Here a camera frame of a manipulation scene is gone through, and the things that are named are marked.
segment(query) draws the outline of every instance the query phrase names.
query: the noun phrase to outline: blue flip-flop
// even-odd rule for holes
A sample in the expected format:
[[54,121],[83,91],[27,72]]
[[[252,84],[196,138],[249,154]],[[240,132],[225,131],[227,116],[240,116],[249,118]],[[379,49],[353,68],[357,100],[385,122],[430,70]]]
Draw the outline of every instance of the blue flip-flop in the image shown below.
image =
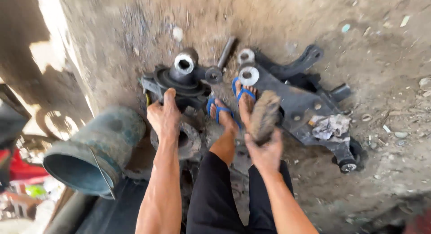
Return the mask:
[[215,108],[216,108],[216,112],[215,112],[215,121],[218,123],[218,124],[220,124],[219,122],[218,122],[218,115],[219,115],[219,113],[220,113],[220,111],[226,111],[226,112],[229,112],[230,114],[231,114],[231,116],[232,116],[232,118],[234,119],[234,121],[237,123],[237,125],[238,125],[238,127],[241,129],[241,125],[238,123],[238,121],[236,121],[235,120],[235,118],[234,118],[234,113],[232,112],[232,110],[230,110],[229,108],[225,108],[225,107],[221,107],[221,106],[217,106],[216,105],[216,98],[209,98],[208,99],[208,103],[207,103],[207,112],[208,112],[208,114],[210,114],[210,112],[211,112],[211,105],[212,104],[214,104],[215,105]]
[[[237,88],[235,87],[235,83],[237,82],[239,80],[239,77],[236,77],[236,78],[234,78],[234,80],[232,81],[232,91],[234,91],[234,95],[236,96],[236,94],[237,94]],[[245,89],[245,88],[243,88],[242,87],[242,85],[241,85],[241,91],[240,91],[240,93],[238,94],[238,96],[237,96],[237,102],[239,102],[240,101],[240,98],[241,98],[241,96],[242,96],[242,94],[243,93],[246,93],[246,94],[248,94],[248,95],[250,95],[252,98],[253,98],[253,100],[256,102],[256,96],[250,91],[250,90],[248,90],[248,89]]]

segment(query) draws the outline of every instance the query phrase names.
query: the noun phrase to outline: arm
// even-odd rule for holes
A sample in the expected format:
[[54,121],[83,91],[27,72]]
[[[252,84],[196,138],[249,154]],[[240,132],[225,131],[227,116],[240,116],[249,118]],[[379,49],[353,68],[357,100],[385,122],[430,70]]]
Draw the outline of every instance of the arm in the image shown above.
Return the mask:
[[295,201],[279,172],[280,157],[283,152],[281,131],[276,129],[271,142],[262,147],[258,147],[249,134],[245,135],[245,140],[251,160],[265,183],[277,232],[281,234],[318,234]]
[[136,223],[136,234],[180,233],[181,194],[178,162],[180,112],[175,90],[164,95],[165,104],[148,107],[148,121],[159,137],[159,148]]

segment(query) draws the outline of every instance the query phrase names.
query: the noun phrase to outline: foot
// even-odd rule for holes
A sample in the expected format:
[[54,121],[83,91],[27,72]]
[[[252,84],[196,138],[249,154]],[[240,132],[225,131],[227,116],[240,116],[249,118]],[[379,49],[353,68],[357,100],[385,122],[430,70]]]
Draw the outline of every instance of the foot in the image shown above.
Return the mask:
[[[235,88],[237,89],[236,97],[238,97],[238,94],[241,91],[241,82],[239,80],[235,82]],[[243,86],[243,88],[249,90],[256,96],[256,88],[253,88],[251,86]],[[238,101],[241,121],[244,122],[246,131],[248,130],[250,125],[250,116],[253,112],[254,103],[254,99],[249,94],[242,94],[240,100]]]
[[[216,118],[216,113],[217,113],[217,108],[216,105],[218,107],[224,107],[226,108],[226,105],[220,100],[220,99],[215,99],[215,105],[211,104],[211,109],[209,112],[209,115],[211,116],[211,118],[215,119]],[[239,127],[237,125],[237,123],[234,121],[234,119],[232,118],[231,114],[227,111],[224,110],[220,110],[220,112],[218,113],[218,122],[224,126],[225,130],[231,131],[234,133],[234,135],[236,135],[239,131]]]

